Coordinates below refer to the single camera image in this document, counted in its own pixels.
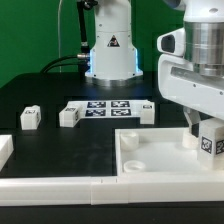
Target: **green wall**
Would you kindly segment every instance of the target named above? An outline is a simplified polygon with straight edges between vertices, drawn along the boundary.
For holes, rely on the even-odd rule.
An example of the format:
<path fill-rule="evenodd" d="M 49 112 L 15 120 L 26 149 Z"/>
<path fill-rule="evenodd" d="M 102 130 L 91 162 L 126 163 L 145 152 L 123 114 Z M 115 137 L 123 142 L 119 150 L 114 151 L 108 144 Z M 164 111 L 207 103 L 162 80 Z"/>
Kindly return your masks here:
<path fill-rule="evenodd" d="M 59 0 L 1 0 L 0 87 L 16 75 L 40 71 L 58 57 L 58 4 Z M 144 71 L 156 71 L 159 57 L 156 39 L 181 27 L 183 13 L 169 9 L 162 0 L 132 0 L 132 5 L 133 43 L 139 49 L 140 67 Z M 86 12 L 86 21 L 93 46 L 93 12 Z M 64 0 L 62 55 L 77 53 L 79 48 L 76 0 Z"/>

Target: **orange warning label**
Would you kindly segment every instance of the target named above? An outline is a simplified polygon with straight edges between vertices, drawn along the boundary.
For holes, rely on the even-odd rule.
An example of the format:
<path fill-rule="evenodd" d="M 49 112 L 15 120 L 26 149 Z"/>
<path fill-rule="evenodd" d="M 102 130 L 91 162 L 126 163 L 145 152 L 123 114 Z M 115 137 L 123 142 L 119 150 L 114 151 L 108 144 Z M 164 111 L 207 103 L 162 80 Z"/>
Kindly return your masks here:
<path fill-rule="evenodd" d="M 115 37 L 115 35 L 112 36 L 109 44 L 107 45 L 108 47 L 120 47 L 117 38 Z"/>

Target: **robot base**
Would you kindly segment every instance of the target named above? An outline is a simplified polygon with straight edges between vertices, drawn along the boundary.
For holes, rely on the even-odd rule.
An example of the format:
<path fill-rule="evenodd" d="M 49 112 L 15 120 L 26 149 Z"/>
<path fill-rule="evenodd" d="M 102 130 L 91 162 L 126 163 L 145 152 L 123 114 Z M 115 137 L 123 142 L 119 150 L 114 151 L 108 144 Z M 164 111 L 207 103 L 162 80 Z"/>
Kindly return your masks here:
<path fill-rule="evenodd" d="M 137 74 L 136 76 L 130 79 L 119 80 L 98 79 L 93 77 L 92 75 L 86 75 L 85 80 L 87 83 L 92 83 L 99 86 L 121 87 L 141 82 L 143 80 L 143 73 L 141 72 L 140 74 Z"/>

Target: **black table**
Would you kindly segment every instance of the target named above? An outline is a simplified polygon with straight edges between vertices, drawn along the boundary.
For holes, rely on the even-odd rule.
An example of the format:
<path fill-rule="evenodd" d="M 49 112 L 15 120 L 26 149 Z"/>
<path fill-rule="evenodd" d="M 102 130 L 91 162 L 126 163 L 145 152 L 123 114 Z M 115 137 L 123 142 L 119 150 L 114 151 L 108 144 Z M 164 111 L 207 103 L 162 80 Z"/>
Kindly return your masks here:
<path fill-rule="evenodd" d="M 150 128 L 139 118 L 82 119 L 74 128 L 59 127 L 59 112 L 71 100 L 148 99 L 156 103 L 158 127 L 182 127 L 182 106 L 164 100 L 156 74 L 122 88 L 99 87 L 80 80 L 77 73 L 22 74 L 0 89 L 0 134 L 12 134 L 14 153 L 0 178 L 114 176 L 115 129 Z M 20 115 L 39 105 L 39 128 L 22 131 Z M 5 223 L 223 223 L 224 203 L 148 203 L 110 206 L 2 207 Z"/>

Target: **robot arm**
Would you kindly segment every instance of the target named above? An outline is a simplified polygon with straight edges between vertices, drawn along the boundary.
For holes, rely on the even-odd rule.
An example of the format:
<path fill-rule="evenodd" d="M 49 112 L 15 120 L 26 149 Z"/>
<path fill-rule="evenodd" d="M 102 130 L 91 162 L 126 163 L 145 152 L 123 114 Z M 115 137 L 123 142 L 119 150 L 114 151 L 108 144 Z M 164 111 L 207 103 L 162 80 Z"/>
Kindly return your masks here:
<path fill-rule="evenodd" d="M 163 97 L 224 120 L 224 0 L 164 0 L 185 9 L 184 28 L 158 38 Z"/>

